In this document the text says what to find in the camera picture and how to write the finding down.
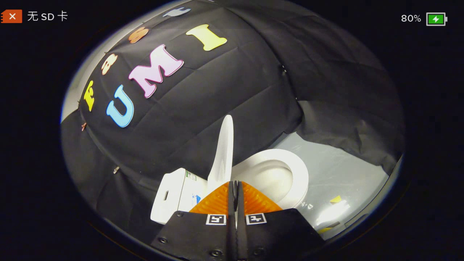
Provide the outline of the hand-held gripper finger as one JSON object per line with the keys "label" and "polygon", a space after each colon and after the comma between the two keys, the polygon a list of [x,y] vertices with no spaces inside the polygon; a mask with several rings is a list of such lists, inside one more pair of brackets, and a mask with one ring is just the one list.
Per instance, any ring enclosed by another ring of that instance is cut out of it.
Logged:
{"label": "hand-held gripper finger", "polygon": [[236,182],[239,261],[303,261],[325,241],[295,208],[280,208],[246,182]]}
{"label": "hand-held gripper finger", "polygon": [[234,193],[226,182],[192,210],[174,211],[150,245],[171,261],[236,260]]}

